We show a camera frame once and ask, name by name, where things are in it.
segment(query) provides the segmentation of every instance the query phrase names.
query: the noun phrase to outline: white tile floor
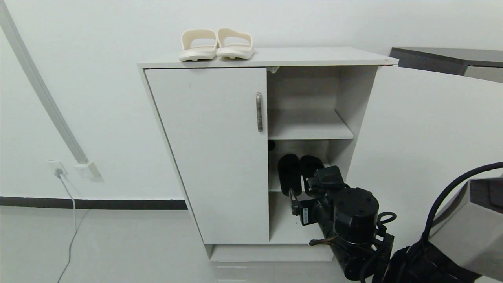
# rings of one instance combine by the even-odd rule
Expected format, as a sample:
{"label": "white tile floor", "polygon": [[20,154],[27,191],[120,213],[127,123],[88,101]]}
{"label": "white tile floor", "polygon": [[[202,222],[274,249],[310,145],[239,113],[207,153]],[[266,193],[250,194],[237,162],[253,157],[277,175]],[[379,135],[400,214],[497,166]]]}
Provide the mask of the white tile floor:
{"label": "white tile floor", "polygon": [[[77,210],[77,223],[84,215],[61,283],[348,282],[331,262],[217,267],[187,211]],[[70,209],[0,206],[1,282],[56,283],[72,236]]]}

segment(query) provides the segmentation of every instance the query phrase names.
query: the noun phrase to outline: white shoe cabinet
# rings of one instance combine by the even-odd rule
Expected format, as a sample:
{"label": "white shoe cabinet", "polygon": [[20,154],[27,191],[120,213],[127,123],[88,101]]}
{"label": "white shoe cabinet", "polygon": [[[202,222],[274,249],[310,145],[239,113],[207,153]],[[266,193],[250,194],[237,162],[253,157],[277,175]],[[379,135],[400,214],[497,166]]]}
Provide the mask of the white shoe cabinet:
{"label": "white shoe cabinet", "polygon": [[[477,145],[477,157],[453,160],[494,132],[493,119],[501,126],[502,84],[397,64],[349,47],[257,48],[249,60],[179,62],[173,54],[138,64],[210,260],[332,261],[328,247],[307,245],[322,233],[303,227],[281,193],[284,154],[339,166],[347,183],[371,190],[381,211],[399,218],[413,191],[395,190],[417,188],[414,174],[433,174],[420,182],[431,187],[503,159],[499,132]],[[427,170],[432,164],[440,173]],[[446,182],[422,188],[421,201],[430,202],[418,210]]]}

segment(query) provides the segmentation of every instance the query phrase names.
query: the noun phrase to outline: metal handle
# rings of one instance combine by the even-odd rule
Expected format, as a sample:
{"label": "metal handle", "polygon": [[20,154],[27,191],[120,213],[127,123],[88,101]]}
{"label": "metal handle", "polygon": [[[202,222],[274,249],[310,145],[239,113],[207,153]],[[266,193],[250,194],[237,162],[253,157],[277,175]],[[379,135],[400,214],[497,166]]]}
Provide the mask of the metal handle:
{"label": "metal handle", "polygon": [[262,130],[263,130],[263,127],[262,127],[262,94],[260,92],[257,92],[256,101],[257,101],[257,128],[258,128],[259,132],[262,132]]}

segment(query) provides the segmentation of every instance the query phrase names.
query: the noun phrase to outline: electrical outlet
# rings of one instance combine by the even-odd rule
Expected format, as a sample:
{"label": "electrical outlet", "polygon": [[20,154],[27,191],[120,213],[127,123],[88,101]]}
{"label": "electrical outlet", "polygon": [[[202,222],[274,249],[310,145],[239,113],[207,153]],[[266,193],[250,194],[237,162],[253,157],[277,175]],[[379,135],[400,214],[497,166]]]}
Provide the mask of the electrical outlet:
{"label": "electrical outlet", "polygon": [[51,168],[51,173],[52,174],[54,174],[54,172],[56,171],[56,169],[59,168],[59,169],[63,170],[63,175],[68,175],[67,170],[63,167],[63,164],[61,162],[55,161],[55,160],[47,160],[47,164]]}
{"label": "electrical outlet", "polygon": [[81,178],[94,179],[100,176],[100,172],[98,171],[98,168],[96,167],[94,162],[89,162],[87,164],[78,164],[74,167]]}

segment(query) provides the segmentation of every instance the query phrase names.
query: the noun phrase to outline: black baseboard stripe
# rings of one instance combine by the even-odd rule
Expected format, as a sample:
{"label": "black baseboard stripe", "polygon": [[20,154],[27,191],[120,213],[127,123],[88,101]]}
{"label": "black baseboard stripe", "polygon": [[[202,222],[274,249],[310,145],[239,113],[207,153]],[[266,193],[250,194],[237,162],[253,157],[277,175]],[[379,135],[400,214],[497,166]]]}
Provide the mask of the black baseboard stripe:
{"label": "black baseboard stripe", "polygon": [[[44,207],[44,208],[73,208],[71,199],[10,197],[0,196],[0,205]],[[166,200],[94,200],[76,199],[77,209],[109,209],[109,210],[187,210],[187,205],[181,199]]]}

